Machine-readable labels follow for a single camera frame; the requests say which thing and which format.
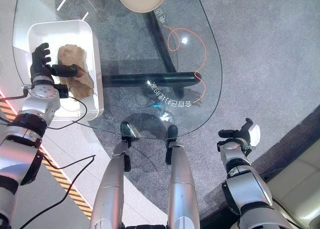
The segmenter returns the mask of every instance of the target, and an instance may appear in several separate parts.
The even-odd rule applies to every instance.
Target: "black table leg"
[[[167,73],[176,73],[177,70],[171,60],[169,51],[166,46],[166,41],[160,30],[158,19],[153,11],[144,14],[145,22],[152,40],[161,56],[165,70]],[[185,95],[184,88],[180,86],[173,87],[174,94],[179,98],[183,98]]]
[[[141,87],[155,83],[158,87],[184,88],[200,82],[201,75],[196,72],[149,73],[149,74],[121,74],[103,75],[104,88]]]

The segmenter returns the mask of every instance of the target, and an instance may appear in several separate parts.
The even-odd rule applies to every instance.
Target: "metal rod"
[[[121,74],[103,75],[104,88],[140,87],[155,83],[158,87],[189,87],[196,85],[200,80],[194,72],[150,73],[150,74]]]

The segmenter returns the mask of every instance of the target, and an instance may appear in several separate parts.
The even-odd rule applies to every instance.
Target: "orange cable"
[[[201,68],[203,68],[204,65],[206,64],[206,61],[207,61],[207,47],[206,47],[206,44],[204,43],[204,41],[202,40],[202,38],[201,38],[198,34],[196,34],[195,32],[193,32],[193,31],[190,30],[190,29],[187,29],[187,28],[184,28],[184,27],[177,27],[177,28],[175,28],[175,29],[172,29],[170,26],[167,26],[167,25],[164,25],[164,27],[166,27],[166,28],[168,28],[168,29],[171,30],[171,32],[169,33],[169,36],[168,36],[168,38],[167,38],[167,42],[166,42],[166,43],[167,43],[167,47],[168,47],[169,51],[171,51],[171,52],[176,52],[176,51],[179,49],[179,47],[180,47],[180,38],[179,38],[179,36],[178,36],[178,34],[177,34],[177,32],[176,32],[177,30],[187,31],[187,32],[193,34],[193,35],[201,42],[201,44],[203,45],[203,48],[204,48],[204,59],[203,59],[203,63],[202,63],[202,65],[201,65],[197,70],[194,71],[194,76],[202,82],[204,89],[203,89],[202,95],[201,95],[197,100],[193,101],[193,103],[196,103],[196,102],[200,101],[200,100],[204,97],[204,95],[205,95],[205,93],[206,93],[206,90],[207,90],[206,83],[205,83],[200,77],[198,77],[197,74],[196,74],[196,73],[197,73]],[[176,47],[175,49],[172,49],[172,48],[170,47],[170,37],[172,36],[173,33],[174,33],[174,34],[176,35],[176,37],[178,38],[178,45],[177,45],[177,47]]]

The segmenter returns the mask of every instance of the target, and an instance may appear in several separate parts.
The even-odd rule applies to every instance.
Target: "silver robot leg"
[[[168,226],[170,229],[199,229],[200,218],[195,182],[181,142],[170,142],[171,179]]]
[[[97,191],[91,221],[91,229],[120,229],[124,207],[125,157],[128,143],[120,142],[104,172]]]

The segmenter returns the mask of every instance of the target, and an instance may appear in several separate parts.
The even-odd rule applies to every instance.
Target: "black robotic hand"
[[[220,130],[218,132],[221,138],[242,138],[248,142],[250,145],[251,138],[249,129],[254,124],[250,118],[245,119],[246,123],[241,127],[241,130]]]
[[[258,125],[254,125],[250,118],[246,118],[245,121],[246,123],[241,127],[241,130],[220,130],[218,132],[219,137],[227,138],[227,140],[217,143],[218,151],[220,151],[219,147],[227,142],[237,142],[241,145],[241,150],[245,156],[249,155],[252,148],[260,141],[260,128]]]
[[[51,62],[49,44],[42,43],[32,53],[32,65],[30,67],[31,83],[32,87],[37,84],[49,84],[53,85],[59,91],[60,98],[68,97],[68,88],[66,85],[54,84],[52,76],[71,78],[77,75],[78,67],[75,64],[72,65],[57,65],[50,66]],[[35,80],[39,77],[48,77],[49,79],[41,78],[38,81]]]

